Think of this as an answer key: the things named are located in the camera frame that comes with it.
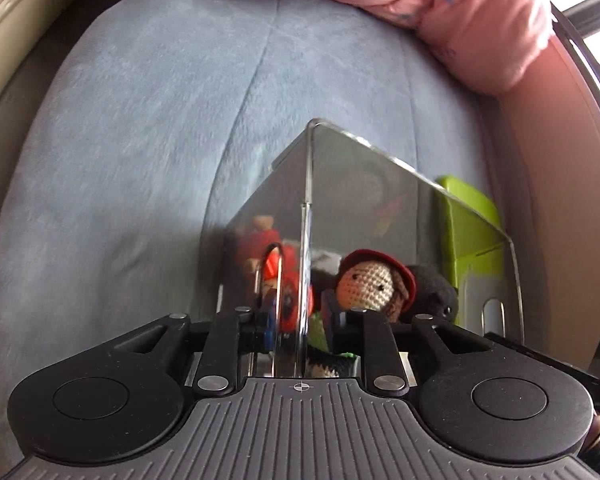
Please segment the person's right hand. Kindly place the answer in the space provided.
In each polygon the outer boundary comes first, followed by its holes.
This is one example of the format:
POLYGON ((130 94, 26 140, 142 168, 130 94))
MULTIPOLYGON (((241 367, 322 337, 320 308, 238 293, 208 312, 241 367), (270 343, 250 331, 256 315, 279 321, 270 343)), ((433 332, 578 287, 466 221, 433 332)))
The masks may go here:
POLYGON ((595 446, 597 442, 600 440, 600 414, 596 414, 593 417, 592 424, 590 430, 588 430, 588 435, 585 438, 583 443, 583 451, 586 452, 592 446, 595 446))

